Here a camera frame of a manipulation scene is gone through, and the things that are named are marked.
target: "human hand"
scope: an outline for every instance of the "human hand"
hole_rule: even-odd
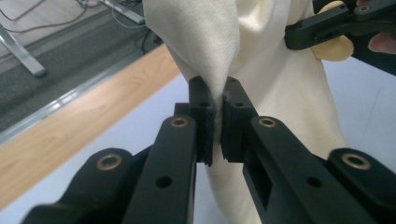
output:
[[[368,2],[370,0],[357,0],[356,4]],[[396,54],[396,40],[388,33],[379,33],[375,35],[369,42],[369,49],[373,52]]]

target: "gray floor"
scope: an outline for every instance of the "gray floor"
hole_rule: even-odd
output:
[[[133,26],[123,17],[119,20]],[[27,47],[48,69],[45,77],[33,77],[13,57],[0,59],[0,132],[125,57],[140,58],[147,31],[121,26],[106,10]],[[154,37],[149,36],[146,49],[155,48]]]

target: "wooden strip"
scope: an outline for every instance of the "wooden strip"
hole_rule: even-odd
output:
[[[0,147],[0,209],[179,73],[161,46]]]

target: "cream cloth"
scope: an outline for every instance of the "cream cloth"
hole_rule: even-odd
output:
[[[320,60],[289,50],[286,25],[313,15],[312,0],[144,0],[147,25],[186,79],[201,76],[219,109],[227,76],[239,79],[260,115],[282,120],[309,150],[326,158],[344,147]],[[230,223],[261,223],[241,164],[224,161],[219,139],[207,174]]]

